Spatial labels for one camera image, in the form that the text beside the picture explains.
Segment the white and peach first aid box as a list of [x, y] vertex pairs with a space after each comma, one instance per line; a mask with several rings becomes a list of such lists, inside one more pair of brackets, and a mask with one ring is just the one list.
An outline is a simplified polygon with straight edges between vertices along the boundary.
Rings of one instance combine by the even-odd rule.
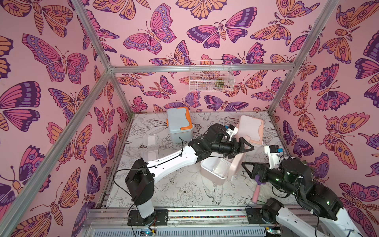
[[254, 146], [262, 146], [264, 125], [265, 123], [262, 119], [242, 115], [237, 125], [238, 132], [235, 138], [238, 140], [242, 137]]

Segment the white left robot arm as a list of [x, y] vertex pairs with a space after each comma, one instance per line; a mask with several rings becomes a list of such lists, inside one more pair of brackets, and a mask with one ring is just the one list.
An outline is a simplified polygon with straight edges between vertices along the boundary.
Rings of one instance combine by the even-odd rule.
[[235, 138], [237, 132], [238, 128], [233, 125], [216, 123], [175, 153], [151, 162], [136, 160], [125, 178], [125, 184], [141, 218], [155, 218], [152, 202], [155, 183], [169, 174], [208, 158], [233, 159], [253, 151], [254, 146], [245, 138]]

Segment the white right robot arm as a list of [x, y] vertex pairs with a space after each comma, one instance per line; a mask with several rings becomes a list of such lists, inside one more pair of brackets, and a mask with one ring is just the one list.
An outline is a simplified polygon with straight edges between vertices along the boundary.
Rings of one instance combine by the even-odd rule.
[[[314, 181], [311, 168], [300, 159], [283, 159], [278, 168], [273, 169], [265, 163], [243, 162], [241, 165], [257, 183], [270, 183], [288, 196], [293, 195], [297, 204], [314, 215], [317, 222], [323, 223], [333, 236], [362, 236], [337, 195], [330, 188]], [[299, 237], [322, 236], [317, 227], [299, 219], [275, 198], [269, 198], [260, 213], [264, 222], [278, 223]]]

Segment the pink first aid box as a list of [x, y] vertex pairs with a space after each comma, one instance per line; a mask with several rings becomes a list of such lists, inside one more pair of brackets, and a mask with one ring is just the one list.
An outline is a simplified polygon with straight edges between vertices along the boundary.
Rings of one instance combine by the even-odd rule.
[[200, 162], [200, 174], [216, 185], [223, 185], [226, 181], [233, 181], [242, 168], [245, 153], [238, 154], [232, 161], [226, 158], [209, 157]]

